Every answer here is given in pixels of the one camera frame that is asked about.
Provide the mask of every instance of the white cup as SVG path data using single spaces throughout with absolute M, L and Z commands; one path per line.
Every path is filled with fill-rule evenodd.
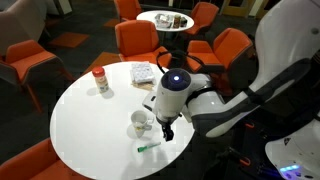
M 131 122 L 136 131 L 151 130 L 153 119 L 148 119 L 147 113 L 138 110 L 132 113 Z

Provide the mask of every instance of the marker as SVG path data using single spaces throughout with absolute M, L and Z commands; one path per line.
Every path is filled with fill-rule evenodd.
M 158 142 L 156 144 L 151 144 L 151 145 L 148 145 L 148 146 L 143 146 L 143 147 L 139 147 L 138 148 L 138 152 L 143 152 L 149 148 L 152 148 L 152 147 L 155 147 L 155 146 L 159 146 L 161 144 L 161 142 Z

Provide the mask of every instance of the chair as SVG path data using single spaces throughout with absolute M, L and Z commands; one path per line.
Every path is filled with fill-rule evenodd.
M 138 0 L 114 0 L 117 9 L 119 22 L 136 20 L 142 12 Z
M 39 112 L 42 109 L 30 83 L 37 81 L 44 73 L 53 71 L 60 71 L 69 80 L 74 80 L 64 68 L 62 60 L 34 40 L 9 46 L 5 61 L 0 61 L 0 78 L 20 89 L 26 87 Z
M 67 167 L 45 139 L 0 166 L 3 180 L 88 180 Z
M 117 24 L 115 31 L 121 61 L 149 61 L 157 64 L 159 52 L 167 51 L 165 47 L 159 46 L 156 27 L 150 21 L 126 21 Z M 162 67 L 168 68 L 170 61 L 170 53 L 159 58 Z
M 214 86 L 222 95 L 233 95 L 229 82 L 231 71 L 246 58 L 253 47 L 250 38 L 240 30 L 227 28 L 213 42 L 212 48 L 206 41 L 190 41 L 187 65 L 195 73 L 209 73 Z
M 188 36 L 197 34 L 205 36 L 205 33 L 211 28 L 218 11 L 219 8 L 214 4 L 198 2 L 191 12 L 194 25 L 183 32 Z

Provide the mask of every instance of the small round table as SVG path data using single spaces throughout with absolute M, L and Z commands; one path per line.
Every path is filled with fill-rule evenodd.
M 100 94 L 91 73 L 74 82 L 58 100 L 51 117 L 50 136 L 60 159 L 74 171 L 93 179 L 137 179 L 174 161 L 190 142 L 194 129 L 184 117 L 172 125 L 175 136 L 165 142 L 161 125 L 136 133 L 130 116 L 136 110 L 155 116 L 142 106 L 149 91 L 131 85 L 132 63 L 104 66 L 109 90 Z M 156 83 L 161 71 L 151 64 Z M 142 153 L 137 148 L 161 142 Z
M 187 25 L 185 27 L 179 27 L 179 28 L 162 28 L 162 27 L 157 27 L 156 25 L 156 19 L 155 17 L 158 15 L 158 14 L 164 14 L 164 15 L 180 15 L 181 17 L 185 17 L 187 19 Z M 140 13 L 138 16 L 137 16 L 137 20 L 146 20 L 146 21 L 151 21 L 155 24 L 156 26 L 156 29 L 157 31 L 161 31 L 163 32 L 162 33 L 162 38 L 161 38 L 161 44 L 163 44 L 164 42 L 164 38 L 166 36 L 166 32 L 181 32 L 181 31 L 184 31 L 184 30 L 187 30 L 189 28 L 191 28 L 193 25 L 194 25 L 194 21 L 191 17 L 185 15 L 185 14 L 182 14 L 182 13 L 178 13 L 178 12 L 174 12 L 174 11 L 162 11 L 162 10 L 155 10 L 155 11 L 146 11 L 146 12 L 143 12 L 143 13 Z

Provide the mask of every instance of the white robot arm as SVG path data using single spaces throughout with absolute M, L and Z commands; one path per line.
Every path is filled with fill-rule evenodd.
M 172 139 L 170 124 L 184 107 L 184 115 L 191 119 L 198 133 L 220 136 L 308 72 L 310 59 L 320 49 L 319 17 L 320 0 L 281 0 L 275 5 L 256 31 L 257 78 L 228 103 L 215 91 L 203 91 L 188 98 L 193 92 L 207 88 L 208 78 L 173 69 L 163 76 L 157 93 L 149 94 L 143 105 L 162 124 L 166 140 Z M 175 73 L 187 82 L 180 82 Z

